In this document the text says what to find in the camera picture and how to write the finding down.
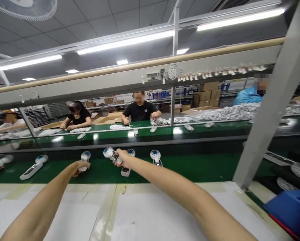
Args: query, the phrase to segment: fluorescent light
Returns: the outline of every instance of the fluorescent light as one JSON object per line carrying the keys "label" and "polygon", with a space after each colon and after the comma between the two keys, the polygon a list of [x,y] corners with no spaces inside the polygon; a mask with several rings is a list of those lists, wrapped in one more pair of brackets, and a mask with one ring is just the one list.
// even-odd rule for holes
{"label": "fluorescent light", "polygon": [[197,31],[203,31],[203,30],[208,30],[208,29],[212,29],[212,28],[225,27],[225,26],[235,25],[235,24],[239,24],[239,23],[252,22],[252,21],[256,21],[256,20],[260,20],[260,19],[275,17],[280,14],[283,14],[284,12],[285,12],[284,8],[279,8],[279,9],[275,9],[275,10],[271,10],[271,11],[265,11],[265,12],[246,15],[243,17],[236,17],[236,18],[226,19],[226,20],[222,20],[222,21],[206,23],[206,24],[199,25],[197,28]]}
{"label": "fluorescent light", "polygon": [[113,43],[109,43],[109,44],[98,45],[98,46],[94,46],[91,48],[79,50],[79,51],[77,51],[77,53],[79,55],[82,55],[82,54],[87,54],[87,53],[92,53],[92,52],[97,52],[97,51],[102,51],[102,50],[114,49],[114,48],[118,48],[118,47],[149,42],[152,40],[171,37],[171,36],[174,36],[174,30],[149,34],[149,35],[145,35],[145,36],[141,36],[141,37],[134,37],[134,38],[117,41],[117,42],[113,42]]}
{"label": "fluorescent light", "polygon": [[70,74],[73,74],[73,73],[77,73],[77,72],[79,72],[79,71],[77,71],[77,70],[66,70],[65,72],[68,72],[68,73],[70,73]]}
{"label": "fluorescent light", "polygon": [[34,78],[25,78],[25,79],[22,79],[22,80],[31,81],[31,80],[36,80],[36,79],[34,79]]}
{"label": "fluorescent light", "polygon": [[128,63],[128,60],[120,60],[120,61],[117,61],[117,64],[120,65],[120,64],[127,64]]}
{"label": "fluorescent light", "polygon": [[177,50],[177,54],[184,54],[187,52],[189,49],[182,49],[182,50]]}
{"label": "fluorescent light", "polygon": [[16,68],[20,68],[20,67],[24,67],[24,66],[40,64],[40,63],[44,63],[44,62],[48,62],[48,61],[52,61],[52,60],[57,60],[57,59],[62,59],[62,56],[61,55],[52,55],[52,56],[49,56],[49,57],[24,61],[24,62],[20,62],[20,63],[17,63],[17,64],[5,65],[5,66],[1,66],[0,70],[16,69]]}

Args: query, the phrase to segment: stacked boxes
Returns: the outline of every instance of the stacked boxes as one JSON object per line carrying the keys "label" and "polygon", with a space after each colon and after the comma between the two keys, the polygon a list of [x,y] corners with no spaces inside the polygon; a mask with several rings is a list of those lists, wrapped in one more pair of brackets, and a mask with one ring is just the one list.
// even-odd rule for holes
{"label": "stacked boxes", "polygon": [[220,98],[219,82],[205,83],[200,86],[200,92],[193,94],[193,107],[218,106]]}

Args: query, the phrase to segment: blue bin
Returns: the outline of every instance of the blue bin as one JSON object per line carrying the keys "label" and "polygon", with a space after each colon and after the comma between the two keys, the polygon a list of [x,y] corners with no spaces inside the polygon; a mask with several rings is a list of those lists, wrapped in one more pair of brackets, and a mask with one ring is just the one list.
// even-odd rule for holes
{"label": "blue bin", "polygon": [[264,208],[300,238],[300,190],[284,191]]}

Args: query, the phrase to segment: forearm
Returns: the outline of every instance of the forearm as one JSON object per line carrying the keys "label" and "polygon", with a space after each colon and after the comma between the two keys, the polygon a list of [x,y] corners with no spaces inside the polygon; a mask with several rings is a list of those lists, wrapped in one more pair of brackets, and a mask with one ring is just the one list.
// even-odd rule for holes
{"label": "forearm", "polygon": [[43,240],[75,169],[71,164],[29,203],[5,231],[1,241]]}
{"label": "forearm", "polygon": [[131,169],[193,213],[211,241],[255,240],[208,192],[167,168],[131,157]]}

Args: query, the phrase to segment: small white part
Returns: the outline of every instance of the small white part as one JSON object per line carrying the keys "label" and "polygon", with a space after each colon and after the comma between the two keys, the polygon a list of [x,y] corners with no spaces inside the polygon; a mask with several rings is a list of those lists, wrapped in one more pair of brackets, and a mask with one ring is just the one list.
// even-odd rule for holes
{"label": "small white part", "polygon": [[83,137],[85,137],[85,133],[82,133],[81,135],[78,136],[78,140],[81,140]]}
{"label": "small white part", "polygon": [[207,128],[210,128],[210,127],[214,126],[214,123],[210,122],[210,123],[205,124],[204,126]]}
{"label": "small white part", "polygon": [[151,133],[155,133],[156,130],[157,130],[157,127],[152,127],[151,130],[150,130],[150,132],[151,132]]}
{"label": "small white part", "polygon": [[188,130],[188,131],[193,131],[193,127],[190,125],[184,125],[184,127]]}

